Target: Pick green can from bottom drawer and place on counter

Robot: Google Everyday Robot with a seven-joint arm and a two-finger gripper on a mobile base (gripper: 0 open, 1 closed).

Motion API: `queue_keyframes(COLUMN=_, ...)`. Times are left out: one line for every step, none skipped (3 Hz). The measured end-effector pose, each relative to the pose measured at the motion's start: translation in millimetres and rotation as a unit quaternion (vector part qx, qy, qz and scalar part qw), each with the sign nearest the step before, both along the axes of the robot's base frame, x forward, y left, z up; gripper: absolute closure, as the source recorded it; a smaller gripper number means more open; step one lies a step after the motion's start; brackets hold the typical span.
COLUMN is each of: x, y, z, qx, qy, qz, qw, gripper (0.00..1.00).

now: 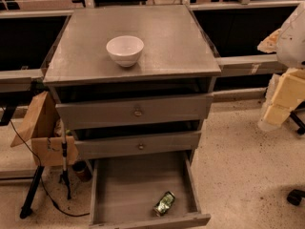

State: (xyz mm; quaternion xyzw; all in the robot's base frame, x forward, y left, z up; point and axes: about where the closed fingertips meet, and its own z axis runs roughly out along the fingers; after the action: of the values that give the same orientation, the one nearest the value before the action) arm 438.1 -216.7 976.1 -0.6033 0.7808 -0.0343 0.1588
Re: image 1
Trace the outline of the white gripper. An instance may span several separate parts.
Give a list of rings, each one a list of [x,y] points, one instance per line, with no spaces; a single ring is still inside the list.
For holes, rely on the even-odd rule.
[[[281,76],[274,74],[262,105],[258,127],[276,130],[305,100],[305,2],[301,2],[281,26],[262,40],[260,52],[276,52],[277,60],[289,69]]]

